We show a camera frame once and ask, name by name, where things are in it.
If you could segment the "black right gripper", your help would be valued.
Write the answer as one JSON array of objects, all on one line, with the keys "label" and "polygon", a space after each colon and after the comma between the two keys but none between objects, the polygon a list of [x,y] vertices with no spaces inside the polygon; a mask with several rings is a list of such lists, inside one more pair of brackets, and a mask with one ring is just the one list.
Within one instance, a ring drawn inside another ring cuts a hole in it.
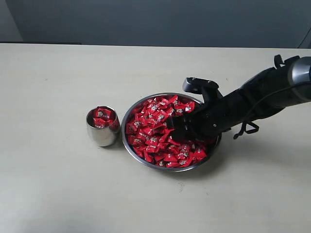
[{"label": "black right gripper", "polygon": [[203,89],[204,103],[185,116],[166,120],[172,140],[186,144],[196,139],[216,137],[231,127],[242,124],[242,135],[249,124],[255,133],[259,127],[253,122],[271,117],[289,106],[286,92],[290,87],[289,70],[286,67],[268,68],[233,92],[222,96],[218,89]]}]

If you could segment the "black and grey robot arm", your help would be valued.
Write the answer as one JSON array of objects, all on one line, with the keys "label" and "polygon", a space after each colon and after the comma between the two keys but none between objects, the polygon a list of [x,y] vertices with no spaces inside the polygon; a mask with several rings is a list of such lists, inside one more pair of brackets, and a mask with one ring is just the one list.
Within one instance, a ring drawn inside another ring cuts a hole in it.
[{"label": "black and grey robot arm", "polygon": [[191,113],[167,121],[168,128],[173,130],[173,140],[205,141],[241,124],[240,131],[234,135],[237,139],[244,133],[259,131],[255,120],[274,116],[286,107],[310,102],[310,57],[294,56],[282,60],[276,55],[274,64],[226,96],[222,96],[214,81],[186,78],[183,90],[202,95],[204,103]]}]

